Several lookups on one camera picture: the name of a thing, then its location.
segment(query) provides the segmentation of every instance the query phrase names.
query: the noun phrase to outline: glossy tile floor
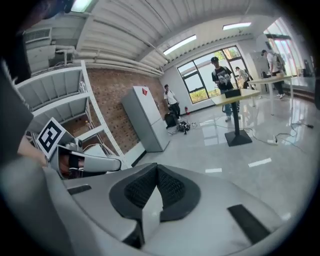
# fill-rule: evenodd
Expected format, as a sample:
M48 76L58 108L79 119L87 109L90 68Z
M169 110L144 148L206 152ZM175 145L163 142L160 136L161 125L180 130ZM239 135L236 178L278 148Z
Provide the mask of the glossy tile floor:
M253 130L248 130L252 143L229 147L225 133L234 130L234 121L226 123L222 107L215 106L184 116L195 123L188 134L176 133L164 152L147 153L138 165L157 162L227 179L287 220L307 202L318 177L320 111L298 98L291 110L289 97L274 100L274 116L267 96L257 98L256 107L251 99L241 101L240 107L240 128ZM279 133L287 134L278 137L278 145L257 140L272 140ZM144 214L151 218L161 210L161 196L155 190ZM146 239L151 232L148 228Z

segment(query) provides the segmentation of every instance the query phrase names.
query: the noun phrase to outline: window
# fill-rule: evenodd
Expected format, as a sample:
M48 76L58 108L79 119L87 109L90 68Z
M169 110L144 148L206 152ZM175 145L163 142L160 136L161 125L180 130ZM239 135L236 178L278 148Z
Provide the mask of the window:
M227 49L223 49L223 53L225 54L225 56L228 60L232 60L232 59L241 57L241 54L238 51L237 47L230 47Z
M303 69L301 57L284 21L278 18L263 33L268 38L272 51L281 54L285 62L286 74L288 76L298 75Z
M221 94L217 85L212 81L212 71L215 68L211 64L212 57L217 57L220 66L227 67L232 71L231 83L234 88L239 85L243 86L243 82L240 81L238 84L235 79L238 76L235 74L236 66L247 69L238 48L232 46L212 52L178 67L193 104Z

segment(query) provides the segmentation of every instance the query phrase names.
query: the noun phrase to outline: man in white shirt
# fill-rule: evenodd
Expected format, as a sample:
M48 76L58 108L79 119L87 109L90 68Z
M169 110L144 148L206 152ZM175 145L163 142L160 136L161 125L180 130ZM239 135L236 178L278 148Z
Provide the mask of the man in white shirt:
M172 111L174 112L176 118L180 122L180 107L179 107L179 101L176 98L176 95L169 90L169 86L166 84L164 86L165 92L164 92L164 100L168 105L168 108L171 108Z
M276 54L273 54L271 52L267 52L266 50L262 50L262 55L266 57L268 60L268 65L269 65L269 70L270 74L275 77L278 73L283 72L283 65L281 64L281 60L279 59ZM278 95L277 97L282 99L285 94L284 90L282 88L283 81L280 82L275 82L273 83L275 88L278 90Z

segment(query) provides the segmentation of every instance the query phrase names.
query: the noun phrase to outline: man in black t-shirt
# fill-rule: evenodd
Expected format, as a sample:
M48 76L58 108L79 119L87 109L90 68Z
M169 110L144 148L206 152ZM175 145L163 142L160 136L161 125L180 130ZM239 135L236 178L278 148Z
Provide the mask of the man in black t-shirt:
M221 94L224 94L228 90L232 90L234 87L230 82L231 74L229 68L226 66L219 65L219 59L217 57L213 57L211 59L211 63L214 65L214 71L212 72L212 81L214 81L218 88L220 89ZM226 114L226 122L231 120L231 104L224 105L225 114Z

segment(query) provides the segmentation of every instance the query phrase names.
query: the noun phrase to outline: white wall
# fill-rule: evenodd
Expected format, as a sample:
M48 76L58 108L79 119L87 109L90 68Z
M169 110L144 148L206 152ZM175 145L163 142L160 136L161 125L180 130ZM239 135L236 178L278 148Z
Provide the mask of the white wall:
M254 38L254 39L240 40L240 41L232 42L232 43L226 43L224 45L219 45L219 46L210 48L204 52L201 52L197 55L192 56L189 59L184 59L182 62L180 62L176 66L172 66L172 67L168 68L167 70L165 70L164 75L162 77L160 77L160 82L163 87L165 85L169 85L169 89L175 93L176 97L178 98L178 100L180 102L180 108L181 108L182 114L185 113L185 107L188 108L188 111L195 111L195 110L199 110L199 109L202 109L205 107L213 106L214 104L210 98L203 100L201 102L192 104L192 101L191 101L190 96L188 94L188 91L186 89L185 83L184 83L183 79L181 78L181 75L180 75L177 67L180 67L183 64L190 62L191 60L197 59L203 55L212 53L212 52L217 51L219 49L236 45L238 47L242 57L243 57L245 64L247 65L249 73L252 75L252 77L254 79L258 79L258 78L260 78L260 75L258 75L257 69L256 69L254 62L253 62L251 56L249 55L249 53L258 52L258 51L261 52L262 49L260 49L260 47L261 47L260 44L262 44L261 42L263 42L263 39L265 39L265 38L261 37L259 43L257 43L257 40Z
M211 99L206 99L204 101L192 104L185 83L182 80L177 67L175 66L167 69L164 72L164 75L160 77L160 82L163 87L165 85L168 85L169 89L174 92L175 96L180 102L180 109L182 114L186 113L185 107L187 107L188 111L190 112L214 105Z

